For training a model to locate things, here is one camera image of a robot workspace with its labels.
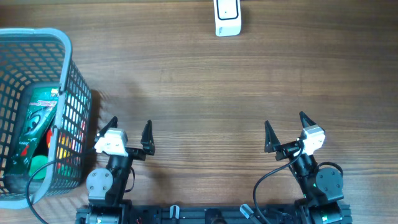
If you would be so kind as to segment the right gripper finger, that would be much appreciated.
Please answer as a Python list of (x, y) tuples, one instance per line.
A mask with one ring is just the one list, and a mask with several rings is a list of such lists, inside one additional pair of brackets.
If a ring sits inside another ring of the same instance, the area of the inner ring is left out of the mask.
[(264, 124), (266, 132), (264, 151), (267, 153), (276, 152), (279, 150), (280, 141), (277, 138), (270, 122), (267, 120)]
[(299, 113), (304, 131), (324, 131), (316, 122), (310, 119), (303, 111)]

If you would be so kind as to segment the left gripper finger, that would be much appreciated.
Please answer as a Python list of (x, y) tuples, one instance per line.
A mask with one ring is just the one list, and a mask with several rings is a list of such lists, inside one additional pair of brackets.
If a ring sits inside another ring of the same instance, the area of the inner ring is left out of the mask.
[(104, 137), (105, 133), (110, 128), (117, 128), (117, 127), (118, 127), (118, 118), (116, 116), (113, 116), (112, 119), (109, 121), (109, 123), (97, 133), (97, 136)]
[(152, 132), (152, 121), (148, 120), (142, 132), (141, 144), (143, 151), (153, 156), (155, 154), (155, 143)]

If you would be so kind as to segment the red sauce bottle yellow label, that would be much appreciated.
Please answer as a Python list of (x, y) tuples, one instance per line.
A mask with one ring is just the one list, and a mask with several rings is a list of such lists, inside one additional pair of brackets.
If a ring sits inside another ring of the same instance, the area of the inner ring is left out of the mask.
[(60, 166), (80, 166), (83, 163), (83, 153), (86, 151), (86, 136), (86, 121), (79, 119), (75, 123), (66, 119), (57, 126), (56, 120), (53, 119), (47, 135), (47, 161), (56, 161)]

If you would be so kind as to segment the green 3M gloves packet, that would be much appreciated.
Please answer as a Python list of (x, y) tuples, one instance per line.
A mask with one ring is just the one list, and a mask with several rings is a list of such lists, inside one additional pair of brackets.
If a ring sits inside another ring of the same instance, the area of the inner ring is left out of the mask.
[(35, 150), (54, 119), (58, 97), (59, 92), (55, 87), (40, 87), (33, 90), (17, 149), (11, 157), (11, 165), (7, 168), (7, 175), (23, 174), (29, 169)]

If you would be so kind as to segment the green lid jar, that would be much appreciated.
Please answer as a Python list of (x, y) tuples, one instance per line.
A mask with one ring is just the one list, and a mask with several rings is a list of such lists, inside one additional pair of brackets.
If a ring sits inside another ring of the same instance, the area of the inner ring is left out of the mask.
[[(44, 155), (34, 156), (30, 163), (28, 175), (31, 177), (40, 167), (48, 163), (48, 157)], [(43, 180), (46, 176), (46, 170), (40, 170), (35, 176), (34, 180)]]

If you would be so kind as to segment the grey plastic mesh basket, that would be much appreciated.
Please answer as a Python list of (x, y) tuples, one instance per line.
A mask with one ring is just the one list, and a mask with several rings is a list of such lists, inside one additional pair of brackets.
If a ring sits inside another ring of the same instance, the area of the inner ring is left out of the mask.
[(53, 28), (1, 29), (1, 208), (26, 208), (29, 202), (65, 194), (81, 182), (84, 159), (80, 166), (60, 166), (51, 161), (43, 180), (30, 180), (26, 172), (15, 176), (6, 173), (32, 92), (48, 86), (59, 92), (54, 117), (57, 126), (66, 119), (87, 122), (87, 151), (92, 96), (72, 60), (69, 37)]

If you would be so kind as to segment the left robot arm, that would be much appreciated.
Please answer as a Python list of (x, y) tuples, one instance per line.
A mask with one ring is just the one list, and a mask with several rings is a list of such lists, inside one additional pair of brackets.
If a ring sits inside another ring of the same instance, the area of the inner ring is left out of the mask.
[(113, 117), (95, 137), (94, 149), (109, 157), (104, 168), (90, 172), (86, 178), (89, 204), (76, 212), (76, 223), (140, 223), (130, 200), (124, 194), (129, 176), (135, 174), (132, 162), (144, 161), (155, 154), (152, 121), (148, 120), (141, 135), (141, 148), (127, 147), (125, 130), (118, 128), (118, 118)]

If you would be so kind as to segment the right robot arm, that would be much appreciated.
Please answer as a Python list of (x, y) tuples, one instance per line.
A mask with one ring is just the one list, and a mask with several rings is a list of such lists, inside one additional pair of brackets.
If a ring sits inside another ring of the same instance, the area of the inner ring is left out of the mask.
[(296, 140), (281, 144), (271, 124), (265, 124), (264, 151), (276, 153), (278, 161), (288, 159), (286, 165), (303, 193), (294, 202), (294, 216), (298, 223), (342, 223), (343, 169), (333, 162), (318, 163), (314, 152), (325, 142), (325, 130), (303, 111), (299, 113), (301, 134)]

